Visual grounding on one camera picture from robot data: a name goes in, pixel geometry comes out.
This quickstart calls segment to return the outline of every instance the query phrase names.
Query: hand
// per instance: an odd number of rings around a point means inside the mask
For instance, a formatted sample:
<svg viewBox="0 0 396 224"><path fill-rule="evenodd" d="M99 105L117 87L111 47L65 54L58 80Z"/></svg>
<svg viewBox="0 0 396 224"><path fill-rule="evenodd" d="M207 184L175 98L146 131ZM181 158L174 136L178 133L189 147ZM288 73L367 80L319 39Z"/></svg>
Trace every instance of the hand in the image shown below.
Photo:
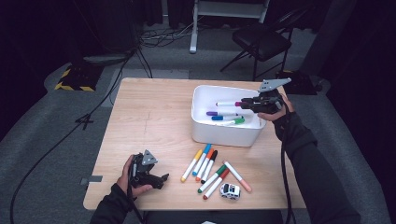
<svg viewBox="0 0 396 224"><path fill-rule="evenodd" d="M283 98L283 102L288 106L289 112L294 112L294 107L289 101L288 97L286 97L284 94L280 94ZM258 113L257 116L261 119L269 120L269 121L274 121L276 119L279 119L280 117L286 115L286 107L282 105L282 108L276 112L275 114L265 114L265 113Z"/></svg>
<svg viewBox="0 0 396 224"><path fill-rule="evenodd" d="M123 166L122 169L122 176L119 177L119 179L117 180L117 184L120 186L120 188L122 189L122 191L125 193L125 195L127 194L127 189L128 189L128 173L129 173L129 169L131 167L132 164L132 158L134 157L134 155L131 155L128 159L127 162L125 162L125 165ZM151 185L143 185L137 188L134 188L133 186L131 186L132 188L132 195L134 197L139 196L140 194L149 191L152 189Z"/></svg>

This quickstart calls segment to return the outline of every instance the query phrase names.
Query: gray carpet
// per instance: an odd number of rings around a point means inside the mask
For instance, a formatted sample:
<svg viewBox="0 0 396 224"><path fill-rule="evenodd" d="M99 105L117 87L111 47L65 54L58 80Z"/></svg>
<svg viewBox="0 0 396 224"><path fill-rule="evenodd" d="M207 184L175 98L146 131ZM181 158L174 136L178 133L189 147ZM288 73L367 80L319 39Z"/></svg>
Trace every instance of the gray carpet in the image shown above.
<svg viewBox="0 0 396 224"><path fill-rule="evenodd" d="M190 79L249 80L252 67L249 59L234 64L224 73L219 72L238 51L230 40L230 33L229 30L201 32L198 52L194 55L189 54L187 37L167 47L143 48L143 54L152 69L189 71ZM289 70L299 67L309 48L306 41L312 40L310 33L296 33L296 41L301 44L295 45L296 50L290 50ZM217 45L220 37L223 41ZM0 143L0 223L9 223L12 194L23 176L76 126L76 119L90 113L101 102L114 73L120 69L120 64L106 67L97 91L56 91L54 87L67 65L49 74L44 83L48 94L32 106ZM124 69L142 69L142 65L133 57ZM264 77L272 78L274 73ZM324 90L318 95L290 95L290 99L305 125L316 135L318 149L339 175L348 198L361 213L361 223L390 223L381 186L327 99L329 83L323 84ZM82 205L85 187L79 181L92 173L111 109L99 106L92 115L93 123L85 131L78 127L38 164L18 194L14 207L16 223L89 222L92 212ZM305 209L294 212L298 223L310 223ZM129 214L125 223L138 222L134 214Z"/></svg>

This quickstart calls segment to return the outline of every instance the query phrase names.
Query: green marker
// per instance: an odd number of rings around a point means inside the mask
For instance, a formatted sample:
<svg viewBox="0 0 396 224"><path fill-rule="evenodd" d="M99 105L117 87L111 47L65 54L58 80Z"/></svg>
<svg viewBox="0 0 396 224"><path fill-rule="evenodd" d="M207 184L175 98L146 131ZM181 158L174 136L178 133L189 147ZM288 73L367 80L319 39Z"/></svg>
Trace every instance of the green marker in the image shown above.
<svg viewBox="0 0 396 224"><path fill-rule="evenodd" d="M222 165L210 178L198 189L198 193L202 193L216 178L218 178L227 166L224 164Z"/></svg>
<svg viewBox="0 0 396 224"><path fill-rule="evenodd" d="M216 125L219 126L230 126L230 125L235 125L235 124L241 124L245 122L245 119L233 119L233 120L227 120L223 122L216 122Z"/></svg>

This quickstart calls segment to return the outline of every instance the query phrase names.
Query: white plastic container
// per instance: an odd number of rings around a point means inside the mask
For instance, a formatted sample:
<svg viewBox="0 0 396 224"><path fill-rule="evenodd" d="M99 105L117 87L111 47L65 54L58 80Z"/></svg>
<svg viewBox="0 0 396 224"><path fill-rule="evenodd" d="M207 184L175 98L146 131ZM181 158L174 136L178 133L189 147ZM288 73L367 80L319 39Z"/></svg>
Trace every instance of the white plastic container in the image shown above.
<svg viewBox="0 0 396 224"><path fill-rule="evenodd" d="M233 147L251 147L266 121L253 111L240 106L216 106L217 102L240 102L242 98L258 96L257 91L221 86L198 86L194 90L191 106L192 139L200 143ZM245 122L232 126L219 126L207 111L233 112L244 116Z"/></svg>

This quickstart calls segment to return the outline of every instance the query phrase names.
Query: black sleeve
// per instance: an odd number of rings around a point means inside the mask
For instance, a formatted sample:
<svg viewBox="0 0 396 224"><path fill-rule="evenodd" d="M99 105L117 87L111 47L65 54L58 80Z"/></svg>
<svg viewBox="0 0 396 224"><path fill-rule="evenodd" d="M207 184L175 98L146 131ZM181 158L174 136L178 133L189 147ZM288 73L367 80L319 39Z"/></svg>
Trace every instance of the black sleeve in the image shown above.
<svg viewBox="0 0 396 224"><path fill-rule="evenodd" d="M274 121L281 139L286 117ZM296 113L290 114L286 153L312 223L360 223L360 214L352 207L330 164L317 149L317 139Z"/></svg>
<svg viewBox="0 0 396 224"><path fill-rule="evenodd" d="M122 223L131 211L131 203L122 189L114 184L109 195L99 203L91 223Z"/></svg>

